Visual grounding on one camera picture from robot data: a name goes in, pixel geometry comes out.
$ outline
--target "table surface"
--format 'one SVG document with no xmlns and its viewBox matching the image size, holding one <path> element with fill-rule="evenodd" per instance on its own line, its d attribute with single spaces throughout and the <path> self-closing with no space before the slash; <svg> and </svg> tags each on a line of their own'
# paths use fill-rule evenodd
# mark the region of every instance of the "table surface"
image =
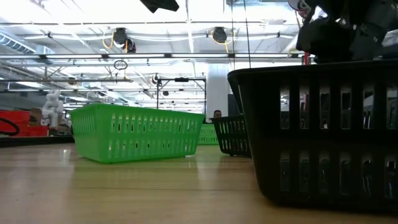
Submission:
<svg viewBox="0 0 398 224">
<path fill-rule="evenodd" d="M 0 223 L 397 223 L 398 218 L 276 207 L 248 158 L 217 146 L 124 164 L 79 157 L 74 144 L 0 149 Z"/>
</svg>

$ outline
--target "white robot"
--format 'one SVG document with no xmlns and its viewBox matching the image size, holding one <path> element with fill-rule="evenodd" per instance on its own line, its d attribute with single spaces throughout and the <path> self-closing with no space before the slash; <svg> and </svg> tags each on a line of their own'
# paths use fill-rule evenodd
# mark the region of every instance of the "white robot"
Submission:
<svg viewBox="0 0 398 224">
<path fill-rule="evenodd" d="M 60 90 L 51 90 L 47 94 L 47 101 L 42 108 L 42 126 L 49 124 L 50 127 L 56 127 L 58 125 L 58 114 L 62 114 L 63 111 L 63 103 L 58 100 L 60 94 Z"/>
</svg>

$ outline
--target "ceiling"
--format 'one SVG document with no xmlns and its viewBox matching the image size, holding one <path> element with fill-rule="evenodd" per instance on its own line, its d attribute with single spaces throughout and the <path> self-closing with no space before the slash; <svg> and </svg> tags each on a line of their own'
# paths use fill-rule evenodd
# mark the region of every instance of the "ceiling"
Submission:
<svg viewBox="0 0 398 224">
<path fill-rule="evenodd" d="M 111 35 L 117 27 L 125 27 L 127 34 L 136 44 L 136 54 L 283 54 L 286 57 L 253 59 L 252 67 L 298 65 L 299 59 L 287 58 L 289 49 L 295 46 L 295 36 L 299 30 L 299 20 L 286 2 L 250 1 L 246 10 L 240 1 L 231 8 L 224 0 L 177 0 L 177 12 L 159 9 L 151 13 L 137 0 L 9 0 L 0 6 L 0 33 L 12 34 L 23 44 L 33 49 L 46 46 L 55 54 L 123 54 L 123 50 L 111 44 Z M 224 27 L 228 44 L 217 44 L 211 38 L 215 27 Z M 20 54 L 0 45 L 0 54 Z M 210 63 L 228 63 L 231 70 L 248 68 L 247 58 L 231 60 L 226 58 L 130 58 L 126 70 L 117 71 L 113 64 L 116 59 L 98 60 L 90 58 L 57 59 L 51 64 L 37 60 L 2 60 L 4 79 L 11 73 L 20 77 L 52 79 L 115 79 L 126 77 L 132 82 L 81 83 L 49 86 L 44 88 L 88 89 L 131 89 L 105 96 L 98 92 L 80 94 L 89 100 L 113 101 L 136 106 L 156 107 L 156 88 L 152 77 L 160 78 L 206 78 Z M 12 65 L 22 68 L 27 75 L 16 70 L 7 72 Z M 192 111 L 201 113 L 205 94 L 199 83 L 170 82 L 164 89 L 195 89 L 195 91 L 171 91 L 169 96 L 160 94 L 164 103 L 161 108 L 168 110 Z M 70 99 L 71 102 L 85 103 Z"/>
</svg>

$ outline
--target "black plastic basket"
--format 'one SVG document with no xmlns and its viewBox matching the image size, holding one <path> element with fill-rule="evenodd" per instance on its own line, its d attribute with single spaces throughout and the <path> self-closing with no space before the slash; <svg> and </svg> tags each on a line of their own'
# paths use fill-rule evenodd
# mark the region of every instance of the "black plastic basket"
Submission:
<svg viewBox="0 0 398 224">
<path fill-rule="evenodd" d="M 398 120 L 397 113 L 387 115 L 387 88 L 398 84 L 397 72 L 398 60 L 231 72 L 228 80 L 244 111 L 262 194 L 283 205 L 398 211 L 398 128 L 386 125 L 387 119 Z M 351 105 L 342 111 L 341 90 L 347 85 Z M 363 100 L 369 85 L 374 90 L 371 109 Z M 305 129 L 300 128 L 303 86 L 310 95 Z M 328 111 L 320 111 L 324 86 L 330 91 Z M 283 128 L 280 90 L 286 87 L 289 127 Z M 364 128 L 369 110 L 372 129 Z"/>
<path fill-rule="evenodd" d="M 213 122 L 222 153 L 251 157 L 243 115 L 213 119 Z"/>
</svg>

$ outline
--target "green basket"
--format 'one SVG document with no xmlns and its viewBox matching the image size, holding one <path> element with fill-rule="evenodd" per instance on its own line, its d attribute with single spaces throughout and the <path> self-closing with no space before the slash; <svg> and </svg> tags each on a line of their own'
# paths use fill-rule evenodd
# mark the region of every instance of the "green basket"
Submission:
<svg viewBox="0 0 398 224">
<path fill-rule="evenodd" d="M 218 145 L 216 130 L 214 124 L 204 124 L 201 127 L 199 135 L 199 145 Z"/>
<path fill-rule="evenodd" d="M 77 152 L 103 163 L 193 155 L 204 118 L 101 103 L 71 112 Z"/>
</svg>

